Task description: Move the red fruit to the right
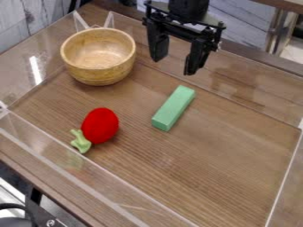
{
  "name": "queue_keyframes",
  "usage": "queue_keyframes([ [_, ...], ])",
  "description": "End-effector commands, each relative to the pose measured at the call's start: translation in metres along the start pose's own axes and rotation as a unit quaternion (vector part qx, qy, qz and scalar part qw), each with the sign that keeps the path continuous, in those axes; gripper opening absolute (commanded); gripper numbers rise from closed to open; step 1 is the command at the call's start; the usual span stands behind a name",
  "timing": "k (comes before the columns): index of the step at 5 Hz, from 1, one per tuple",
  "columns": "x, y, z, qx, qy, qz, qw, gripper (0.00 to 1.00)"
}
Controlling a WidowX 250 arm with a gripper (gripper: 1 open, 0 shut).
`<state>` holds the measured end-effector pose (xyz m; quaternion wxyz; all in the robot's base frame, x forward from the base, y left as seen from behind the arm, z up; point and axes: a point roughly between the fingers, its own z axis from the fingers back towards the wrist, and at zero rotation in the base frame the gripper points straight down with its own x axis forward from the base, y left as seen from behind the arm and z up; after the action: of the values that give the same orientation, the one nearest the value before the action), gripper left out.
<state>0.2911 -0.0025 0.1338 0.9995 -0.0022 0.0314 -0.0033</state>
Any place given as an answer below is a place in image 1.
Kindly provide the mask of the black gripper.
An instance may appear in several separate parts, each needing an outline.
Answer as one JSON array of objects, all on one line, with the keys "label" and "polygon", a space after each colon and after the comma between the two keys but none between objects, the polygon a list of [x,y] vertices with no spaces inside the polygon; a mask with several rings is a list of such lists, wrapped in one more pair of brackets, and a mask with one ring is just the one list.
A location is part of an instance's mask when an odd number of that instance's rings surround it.
[{"label": "black gripper", "polygon": [[170,36],[192,42],[186,57],[184,75],[204,66],[210,52],[222,42],[226,24],[208,14],[210,0],[146,0],[143,25],[147,27],[150,54],[155,62],[168,55]]}]

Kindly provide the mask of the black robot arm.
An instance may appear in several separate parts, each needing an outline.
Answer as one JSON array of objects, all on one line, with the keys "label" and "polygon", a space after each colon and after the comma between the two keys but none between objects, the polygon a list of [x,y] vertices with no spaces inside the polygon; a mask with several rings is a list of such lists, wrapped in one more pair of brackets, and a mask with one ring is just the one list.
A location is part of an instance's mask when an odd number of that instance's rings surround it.
[{"label": "black robot arm", "polygon": [[220,46],[226,24],[207,13],[208,5],[210,0],[144,1],[142,24],[147,28],[151,59],[159,62],[168,56],[171,36],[187,41],[191,50],[184,75],[194,75],[204,67],[211,52]]}]

